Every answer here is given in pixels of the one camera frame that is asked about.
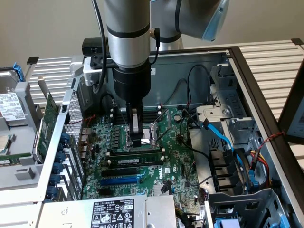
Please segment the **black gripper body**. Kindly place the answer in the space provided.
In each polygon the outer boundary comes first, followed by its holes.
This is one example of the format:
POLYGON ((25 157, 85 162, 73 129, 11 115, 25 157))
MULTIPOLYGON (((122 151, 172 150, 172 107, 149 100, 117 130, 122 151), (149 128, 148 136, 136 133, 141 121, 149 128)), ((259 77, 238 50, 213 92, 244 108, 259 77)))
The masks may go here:
POLYGON ((151 67, 113 69, 114 90, 116 94, 131 105, 138 105, 151 89, 151 67))

